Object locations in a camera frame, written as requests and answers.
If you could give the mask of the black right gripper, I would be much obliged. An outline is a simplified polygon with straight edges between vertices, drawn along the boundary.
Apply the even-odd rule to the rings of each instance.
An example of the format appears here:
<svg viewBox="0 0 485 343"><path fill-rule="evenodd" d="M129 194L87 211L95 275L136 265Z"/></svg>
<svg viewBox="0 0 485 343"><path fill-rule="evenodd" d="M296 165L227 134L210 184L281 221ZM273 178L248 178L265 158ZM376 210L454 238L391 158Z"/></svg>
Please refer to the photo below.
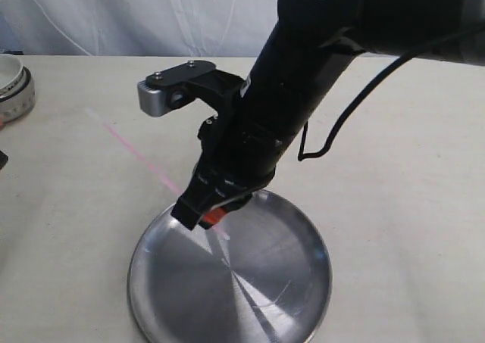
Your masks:
<svg viewBox="0 0 485 343"><path fill-rule="evenodd" d="M254 119L240 95L241 77L212 70L188 82L188 90L217 112L200 126L202 154L189 185L171 216L192 231L211 229L231 212L245 207L252 193L273 179L280 159L280 137Z"/></svg>

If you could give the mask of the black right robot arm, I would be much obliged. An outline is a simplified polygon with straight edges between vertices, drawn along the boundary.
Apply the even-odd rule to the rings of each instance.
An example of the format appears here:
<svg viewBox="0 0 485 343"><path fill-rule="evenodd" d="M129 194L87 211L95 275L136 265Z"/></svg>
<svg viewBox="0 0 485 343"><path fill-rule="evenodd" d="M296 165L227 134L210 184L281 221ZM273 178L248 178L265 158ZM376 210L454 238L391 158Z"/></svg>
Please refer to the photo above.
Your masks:
<svg viewBox="0 0 485 343"><path fill-rule="evenodd" d="M484 63L484 0L278 0L277 23L245 79L212 70L183 81L216 115L199 129L201 156L172 214L186 228L210 227L273 179L277 163L359 55L392 55L339 116L326 154L364 98L412 58Z"/></svg>

